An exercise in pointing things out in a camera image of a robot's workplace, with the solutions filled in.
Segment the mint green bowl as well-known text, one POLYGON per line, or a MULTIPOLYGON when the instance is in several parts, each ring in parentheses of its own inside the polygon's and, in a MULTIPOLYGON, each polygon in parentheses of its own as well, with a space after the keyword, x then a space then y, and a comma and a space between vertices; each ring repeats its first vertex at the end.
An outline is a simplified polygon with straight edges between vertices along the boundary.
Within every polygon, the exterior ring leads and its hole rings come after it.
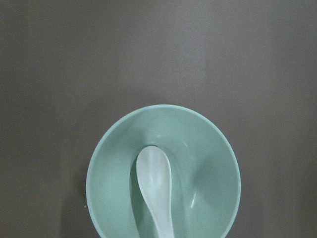
POLYGON ((170 161, 175 236, 226 237, 241 194, 235 154, 210 120, 175 105, 135 110, 98 142, 88 167, 86 197, 99 236, 157 236, 136 176, 137 156, 149 145, 161 148, 170 161))

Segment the white ceramic spoon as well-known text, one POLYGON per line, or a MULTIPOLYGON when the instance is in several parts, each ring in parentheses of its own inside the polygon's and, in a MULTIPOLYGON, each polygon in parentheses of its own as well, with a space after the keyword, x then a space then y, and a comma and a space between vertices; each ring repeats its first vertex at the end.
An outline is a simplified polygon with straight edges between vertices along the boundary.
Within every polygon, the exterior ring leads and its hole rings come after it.
POLYGON ((172 177, 167 155, 156 146, 143 148, 136 160, 136 174, 158 237, 175 237, 171 215, 172 177))

